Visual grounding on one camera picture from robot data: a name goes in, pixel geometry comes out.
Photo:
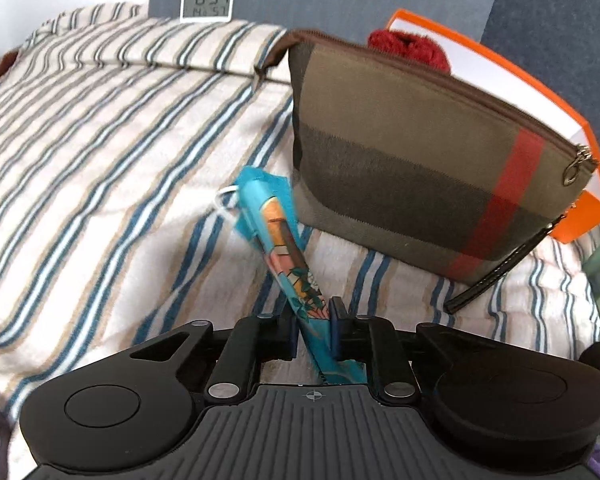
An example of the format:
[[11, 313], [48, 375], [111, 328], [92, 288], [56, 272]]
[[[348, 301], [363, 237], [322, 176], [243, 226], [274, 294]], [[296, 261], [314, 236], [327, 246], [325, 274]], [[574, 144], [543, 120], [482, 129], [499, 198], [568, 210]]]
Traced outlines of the blue printed face mask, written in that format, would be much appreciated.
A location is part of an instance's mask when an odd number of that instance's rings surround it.
[[306, 263], [289, 180], [245, 166], [235, 182], [216, 192], [218, 214], [261, 253], [299, 322], [309, 355], [329, 385], [364, 384], [364, 366], [336, 359], [336, 322]]

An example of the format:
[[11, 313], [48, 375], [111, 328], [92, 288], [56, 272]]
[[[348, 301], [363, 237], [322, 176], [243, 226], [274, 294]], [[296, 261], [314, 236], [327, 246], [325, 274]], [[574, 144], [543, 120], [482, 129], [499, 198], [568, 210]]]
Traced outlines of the red terry cloth toy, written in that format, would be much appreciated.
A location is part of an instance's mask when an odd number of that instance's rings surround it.
[[427, 65], [441, 73], [451, 73], [450, 62], [442, 47], [426, 36], [377, 29], [368, 36], [367, 47]]

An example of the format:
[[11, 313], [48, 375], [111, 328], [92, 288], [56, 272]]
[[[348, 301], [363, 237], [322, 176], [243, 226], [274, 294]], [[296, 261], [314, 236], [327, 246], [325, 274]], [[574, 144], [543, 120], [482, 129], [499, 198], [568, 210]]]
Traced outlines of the olive plaid zipper pouch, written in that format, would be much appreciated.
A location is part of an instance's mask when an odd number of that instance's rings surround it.
[[596, 160], [539, 120], [422, 63], [312, 29], [254, 71], [289, 67], [299, 220], [461, 282], [493, 286], [565, 218]]

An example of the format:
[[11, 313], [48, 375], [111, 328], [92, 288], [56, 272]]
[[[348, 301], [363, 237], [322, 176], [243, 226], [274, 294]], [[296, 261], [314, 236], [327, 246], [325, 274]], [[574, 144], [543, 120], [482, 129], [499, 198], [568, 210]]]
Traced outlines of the striped bed blanket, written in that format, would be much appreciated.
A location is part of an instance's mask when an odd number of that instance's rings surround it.
[[261, 253], [215, 209], [245, 166], [289, 180], [290, 30], [100, 4], [0, 65], [0, 478], [600, 479], [600, 237], [558, 226], [455, 313], [465, 285], [302, 223], [327, 302], [416, 334], [416, 401], [321, 380], [300, 333], [239, 404], [204, 386], [228, 332], [279, 314]]

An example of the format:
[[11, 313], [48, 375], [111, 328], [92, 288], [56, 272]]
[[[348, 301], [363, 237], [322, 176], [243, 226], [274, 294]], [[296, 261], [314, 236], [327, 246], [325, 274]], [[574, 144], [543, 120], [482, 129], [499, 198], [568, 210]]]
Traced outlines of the orange cardboard box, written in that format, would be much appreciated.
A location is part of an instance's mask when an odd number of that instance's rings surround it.
[[564, 139], [587, 146], [597, 162], [593, 177], [553, 235], [562, 243], [578, 236], [600, 237], [600, 147], [588, 121], [522, 68], [477, 41], [429, 18], [396, 10], [387, 28], [428, 36], [442, 47], [452, 75], [516, 106]]

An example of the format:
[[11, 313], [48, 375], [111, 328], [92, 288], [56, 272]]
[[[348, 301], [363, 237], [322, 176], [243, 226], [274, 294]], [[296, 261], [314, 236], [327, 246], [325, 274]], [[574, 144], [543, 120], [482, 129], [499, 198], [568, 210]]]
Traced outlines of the white digital clock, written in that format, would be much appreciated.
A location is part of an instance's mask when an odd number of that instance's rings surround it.
[[233, 17], [234, 0], [181, 0], [183, 23], [227, 23]]

